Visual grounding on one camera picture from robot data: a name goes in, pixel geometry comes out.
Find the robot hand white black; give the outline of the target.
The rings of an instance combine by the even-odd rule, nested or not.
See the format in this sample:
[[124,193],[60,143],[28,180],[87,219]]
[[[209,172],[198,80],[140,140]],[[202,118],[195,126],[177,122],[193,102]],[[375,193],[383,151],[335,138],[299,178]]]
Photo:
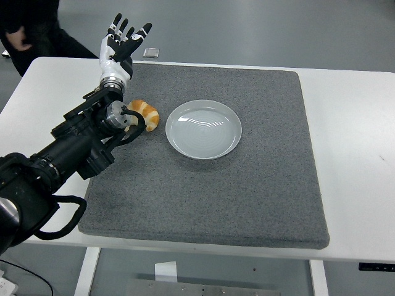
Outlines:
[[102,70],[101,81],[116,78],[126,83],[133,75],[132,53],[142,45],[152,28],[152,23],[146,23],[135,32],[133,27],[125,31],[128,19],[118,13],[107,29],[101,41],[99,65]]

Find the person's hand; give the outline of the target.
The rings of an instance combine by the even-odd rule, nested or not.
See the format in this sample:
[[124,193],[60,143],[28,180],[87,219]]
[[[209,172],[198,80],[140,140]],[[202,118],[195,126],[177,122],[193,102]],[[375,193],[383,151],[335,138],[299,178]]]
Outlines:
[[8,42],[12,45],[14,49],[17,51],[26,51],[29,50],[32,45],[26,42],[25,28],[21,26],[16,32],[9,33],[6,32],[6,38]]

